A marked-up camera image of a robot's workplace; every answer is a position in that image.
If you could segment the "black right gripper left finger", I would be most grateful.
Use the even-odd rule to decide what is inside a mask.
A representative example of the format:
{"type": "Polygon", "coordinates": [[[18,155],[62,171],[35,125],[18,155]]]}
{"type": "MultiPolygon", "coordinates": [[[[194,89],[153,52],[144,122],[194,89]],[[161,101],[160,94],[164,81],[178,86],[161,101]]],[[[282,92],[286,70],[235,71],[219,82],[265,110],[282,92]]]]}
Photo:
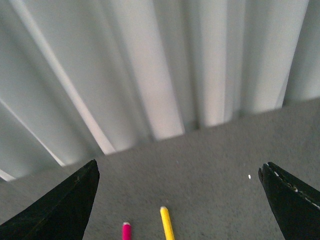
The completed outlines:
{"type": "Polygon", "coordinates": [[[2,240],[81,240],[100,179],[91,160],[0,226],[2,240]]]}

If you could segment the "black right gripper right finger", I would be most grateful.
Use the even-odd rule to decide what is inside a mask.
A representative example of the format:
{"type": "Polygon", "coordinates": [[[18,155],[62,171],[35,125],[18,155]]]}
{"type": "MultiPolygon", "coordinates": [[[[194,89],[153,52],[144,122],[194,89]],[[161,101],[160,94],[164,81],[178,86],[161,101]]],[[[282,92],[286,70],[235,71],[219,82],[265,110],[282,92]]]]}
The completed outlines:
{"type": "Polygon", "coordinates": [[[273,162],[258,170],[271,211],[286,240],[320,238],[320,192],[273,162]]]}

